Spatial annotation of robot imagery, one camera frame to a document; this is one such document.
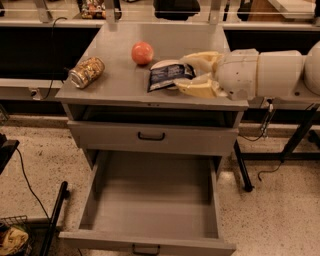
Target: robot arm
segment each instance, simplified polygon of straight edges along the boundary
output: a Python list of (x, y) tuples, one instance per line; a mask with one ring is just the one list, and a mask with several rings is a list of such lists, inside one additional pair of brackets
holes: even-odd
[(255, 49), (235, 50), (219, 57), (209, 53), (181, 59), (198, 74), (204, 73), (193, 80), (176, 80), (181, 92), (204, 98), (227, 96), (231, 100), (287, 98), (298, 84), (303, 84), (320, 96), (320, 42), (307, 56), (298, 51), (259, 53)]

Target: wire basket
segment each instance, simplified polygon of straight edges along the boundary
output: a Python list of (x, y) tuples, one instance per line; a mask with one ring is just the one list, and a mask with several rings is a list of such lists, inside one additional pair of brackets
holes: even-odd
[(16, 253), (10, 254), (10, 255), (15, 255), (15, 256), (30, 256), (31, 255), (32, 245), (34, 242), (34, 236), (31, 232), (30, 227), (27, 224), (27, 220), (28, 220), (28, 218), (26, 215), (0, 218), (0, 221), (2, 223), (4, 223), (7, 227), (19, 226), (29, 235), (27, 242), (20, 248), (20, 250)]

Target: table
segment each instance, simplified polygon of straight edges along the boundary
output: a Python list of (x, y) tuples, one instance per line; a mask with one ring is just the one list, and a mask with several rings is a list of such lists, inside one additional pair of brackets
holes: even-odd
[[(155, 50), (149, 66), (131, 60), (140, 40)], [(147, 93), (155, 62), (208, 50), (229, 51), (220, 26), (117, 23), (100, 29), (82, 59), (101, 58), (105, 72), (84, 90), (67, 80), (57, 94), (93, 170), (79, 228), (60, 238), (78, 248), (139, 255), (233, 253), (234, 245), (221, 240), (216, 179), (247, 101)]]

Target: drawer handle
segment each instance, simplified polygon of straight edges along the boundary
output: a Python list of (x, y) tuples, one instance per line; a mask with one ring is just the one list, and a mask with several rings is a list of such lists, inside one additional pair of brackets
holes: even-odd
[(160, 245), (157, 247), (157, 252), (156, 253), (146, 253), (146, 252), (137, 252), (136, 251), (136, 245), (132, 245), (132, 253), (134, 255), (140, 255), (140, 256), (157, 256), (160, 254)]
[(140, 140), (154, 140), (154, 141), (162, 141), (166, 137), (165, 133), (162, 133), (159, 137), (151, 137), (143, 135), (141, 132), (138, 132), (138, 138)]

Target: drawer front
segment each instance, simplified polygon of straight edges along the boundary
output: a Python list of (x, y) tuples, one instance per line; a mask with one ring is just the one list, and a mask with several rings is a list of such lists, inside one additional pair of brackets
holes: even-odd
[(75, 248), (122, 251), (134, 255), (230, 256), (235, 246), (219, 239), (168, 240), (115, 237), (104, 232), (61, 232), (59, 237)]
[(237, 129), (76, 122), (68, 123), (80, 148), (227, 156)]

